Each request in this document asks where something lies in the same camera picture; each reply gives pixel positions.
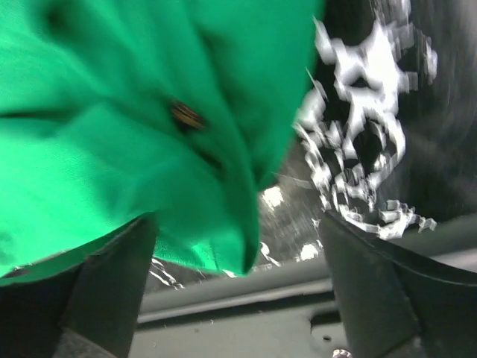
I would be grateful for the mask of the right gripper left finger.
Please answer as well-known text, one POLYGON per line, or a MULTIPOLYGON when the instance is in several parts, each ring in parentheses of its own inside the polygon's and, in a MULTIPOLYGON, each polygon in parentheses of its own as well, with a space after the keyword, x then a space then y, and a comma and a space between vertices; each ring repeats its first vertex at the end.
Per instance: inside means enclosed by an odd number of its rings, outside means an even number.
POLYGON ((154 251, 148 216, 1 277, 2 357, 127 357, 154 251))

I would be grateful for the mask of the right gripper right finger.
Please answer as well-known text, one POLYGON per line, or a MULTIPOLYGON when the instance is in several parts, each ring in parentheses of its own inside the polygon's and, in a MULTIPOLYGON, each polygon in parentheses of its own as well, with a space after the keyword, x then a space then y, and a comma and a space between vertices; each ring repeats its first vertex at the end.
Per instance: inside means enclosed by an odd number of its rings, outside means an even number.
POLYGON ((469 251, 475 215, 385 241, 328 214, 320 238, 354 357, 476 355, 476 274, 430 257, 469 251))

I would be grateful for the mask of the green t shirt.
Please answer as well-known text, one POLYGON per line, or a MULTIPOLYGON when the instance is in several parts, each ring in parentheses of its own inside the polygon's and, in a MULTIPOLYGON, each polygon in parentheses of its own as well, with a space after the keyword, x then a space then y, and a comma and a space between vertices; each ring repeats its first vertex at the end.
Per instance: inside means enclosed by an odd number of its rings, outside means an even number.
POLYGON ((144 214, 154 256, 247 274, 322 1, 3 1, 1 273, 144 214))

